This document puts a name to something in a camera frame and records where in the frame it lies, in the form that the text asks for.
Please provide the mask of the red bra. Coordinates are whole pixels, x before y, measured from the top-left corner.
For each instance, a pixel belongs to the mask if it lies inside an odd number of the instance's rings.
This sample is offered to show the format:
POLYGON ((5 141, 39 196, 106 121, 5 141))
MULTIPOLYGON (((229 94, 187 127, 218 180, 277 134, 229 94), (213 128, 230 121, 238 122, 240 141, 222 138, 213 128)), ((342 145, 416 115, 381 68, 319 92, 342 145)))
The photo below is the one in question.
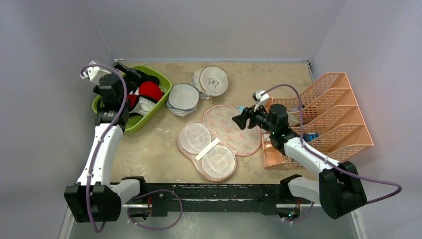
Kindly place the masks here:
POLYGON ((142 96, 147 98, 155 103, 158 103, 161 98, 163 97, 163 93, 159 86, 156 86, 152 82, 145 82, 137 89, 130 89, 129 94, 127 96, 129 107, 132 96, 142 96))

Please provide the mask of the floral mesh laundry bag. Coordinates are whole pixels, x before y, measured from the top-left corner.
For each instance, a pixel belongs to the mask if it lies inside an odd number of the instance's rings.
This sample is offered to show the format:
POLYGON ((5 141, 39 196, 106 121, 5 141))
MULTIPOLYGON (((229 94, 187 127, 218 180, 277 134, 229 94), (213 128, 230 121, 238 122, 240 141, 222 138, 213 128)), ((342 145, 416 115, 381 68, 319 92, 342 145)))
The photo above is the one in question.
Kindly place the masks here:
POLYGON ((241 130, 232 120, 240 111, 216 105, 203 115, 202 122, 189 122, 179 131, 179 150, 189 158, 201 176, 221 182, 235 172, 238 156, 253 155, 261 145, 258 128, 241 130))

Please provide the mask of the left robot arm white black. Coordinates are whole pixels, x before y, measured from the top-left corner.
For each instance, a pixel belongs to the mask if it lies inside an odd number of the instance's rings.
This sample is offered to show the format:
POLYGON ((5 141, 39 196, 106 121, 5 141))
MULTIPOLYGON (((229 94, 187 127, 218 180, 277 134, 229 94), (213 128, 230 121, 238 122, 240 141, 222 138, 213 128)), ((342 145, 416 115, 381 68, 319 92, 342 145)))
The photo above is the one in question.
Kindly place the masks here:
POLYGON ((76 183, 67 186, 64 197, 78 223, 115 222, 122 206, 130 200, 137 204, 148 199, 144 177, 125 177, 111 184, 110 172, 129 120, 129 84, 114 67, 91 61, 80 73, 95 84, 101 98, 95 115, 95 136, 85 168, 76 183))

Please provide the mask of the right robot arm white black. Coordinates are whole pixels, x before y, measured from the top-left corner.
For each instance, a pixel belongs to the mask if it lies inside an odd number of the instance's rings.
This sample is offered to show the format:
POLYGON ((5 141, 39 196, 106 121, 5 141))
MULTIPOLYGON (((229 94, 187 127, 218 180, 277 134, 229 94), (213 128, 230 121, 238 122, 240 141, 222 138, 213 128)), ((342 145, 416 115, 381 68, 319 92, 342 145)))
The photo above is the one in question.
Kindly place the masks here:
POLYGON ((338 219, 368 204, 361 179, 355 165, 349 161, 334 160, 307 144, 288 124, 286 107, 273 104, 269 111, 263 106, 257 110, 244 108, 232 117, 241 130, 256 126, 269 133, 272 147, 300 163, 318 177, 312 181, 300 175, 280 182, 280 198, 287 203, 297 197, 321 205, 332 219, 338 219))

